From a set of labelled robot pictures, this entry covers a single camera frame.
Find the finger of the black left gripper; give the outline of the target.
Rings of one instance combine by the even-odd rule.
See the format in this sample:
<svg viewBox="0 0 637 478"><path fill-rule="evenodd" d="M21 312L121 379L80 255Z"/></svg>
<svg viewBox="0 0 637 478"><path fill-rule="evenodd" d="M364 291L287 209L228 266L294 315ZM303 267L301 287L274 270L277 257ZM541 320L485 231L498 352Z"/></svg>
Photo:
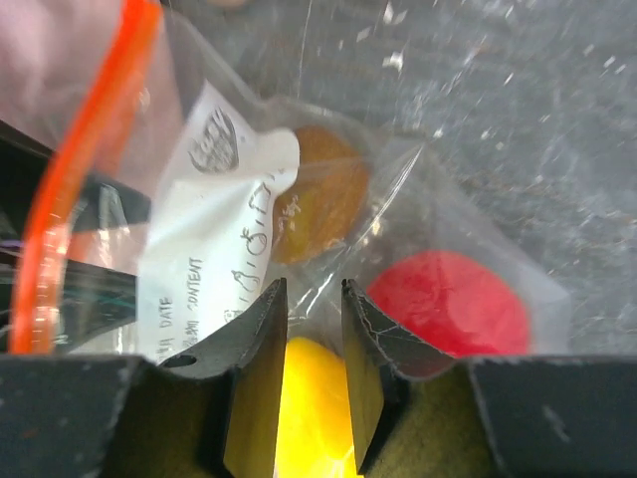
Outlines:
<svg viewBox="0 0 637 478"><path fill-rule="evenodd" d="M8 352L17 262L30 206L52 152L7 123L1 125L1 350ZM149 216L143 193L101 174L86 179L69 219L63 287L54 321L56 352L132 354L136 277L125 251L132 229Z"/></svg>

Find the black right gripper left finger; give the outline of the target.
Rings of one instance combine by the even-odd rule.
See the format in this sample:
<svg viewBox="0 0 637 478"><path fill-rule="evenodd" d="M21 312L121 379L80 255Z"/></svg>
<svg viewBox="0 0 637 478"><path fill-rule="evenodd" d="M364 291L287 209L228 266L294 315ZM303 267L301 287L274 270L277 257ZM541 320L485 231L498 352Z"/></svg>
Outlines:
<svg viewBox="0 0 637 478"><path fill-rule="evenodd" d="M287 283L160 364L132 355L1 358L5 477L270 477Z"/></svg>

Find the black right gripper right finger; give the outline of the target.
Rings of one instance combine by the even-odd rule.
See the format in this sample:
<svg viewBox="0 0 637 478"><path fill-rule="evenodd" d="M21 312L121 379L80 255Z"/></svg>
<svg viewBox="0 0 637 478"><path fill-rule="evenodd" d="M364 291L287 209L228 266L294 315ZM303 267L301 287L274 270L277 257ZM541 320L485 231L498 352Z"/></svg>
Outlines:
<svg viewBox="0 0 637 478"><path fill-rule="evenodd" d="M631 356L452 358L351 280L341 326L357 471L367 477L632 477Z"/></svg>

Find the yellow fake pear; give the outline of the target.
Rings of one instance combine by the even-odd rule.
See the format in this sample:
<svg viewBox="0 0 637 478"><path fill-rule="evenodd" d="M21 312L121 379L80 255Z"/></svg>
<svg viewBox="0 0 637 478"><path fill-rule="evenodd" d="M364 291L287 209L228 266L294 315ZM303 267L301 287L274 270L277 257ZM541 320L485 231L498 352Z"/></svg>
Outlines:
<svg viewBox="0 0 637 478"><path fill-rule="evenodd" d="M288 341L275 459L278 477L355 477L344 361L307 338Z"/></svg>

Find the clear zip top bag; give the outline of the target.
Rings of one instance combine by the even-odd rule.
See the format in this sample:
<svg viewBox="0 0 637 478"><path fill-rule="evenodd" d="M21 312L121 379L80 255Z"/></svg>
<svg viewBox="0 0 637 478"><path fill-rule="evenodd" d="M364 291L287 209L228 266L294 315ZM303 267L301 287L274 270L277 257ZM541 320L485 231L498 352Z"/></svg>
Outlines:
<svg viewBox="0 0 637 478"><path fill-rule="evenodd" d="M371 281L421 147L262 104L155 1L5 1L1 119L49 148L1 360L5 477L500 477L544 456L557 285L456 196Z"/></svg>

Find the red fake tomato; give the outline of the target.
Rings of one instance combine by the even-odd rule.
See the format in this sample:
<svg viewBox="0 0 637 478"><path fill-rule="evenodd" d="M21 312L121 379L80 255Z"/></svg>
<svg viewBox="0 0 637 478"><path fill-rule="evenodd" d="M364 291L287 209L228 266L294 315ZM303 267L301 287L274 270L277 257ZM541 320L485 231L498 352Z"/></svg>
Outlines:
<svg viewBox="0 0 637 478"><path fill-rule="evenodd" d="M524 301L495 272L458 252L407 257L380 273L367 294L388 317L452 357L531 349Z"/></svg>

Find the brown fake bread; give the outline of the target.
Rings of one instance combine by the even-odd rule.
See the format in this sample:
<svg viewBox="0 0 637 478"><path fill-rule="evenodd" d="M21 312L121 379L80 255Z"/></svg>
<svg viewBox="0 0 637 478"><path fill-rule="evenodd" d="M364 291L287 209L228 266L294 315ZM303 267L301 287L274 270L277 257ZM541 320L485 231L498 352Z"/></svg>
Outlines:
<svg viewBox="0 0 637 478"><path fill-rule="evenodd" d="M318 125L295 130L300 168L295 184L276 201L272 259L308 261L341 243L367 194L370 171L348 141Z"/></svg>

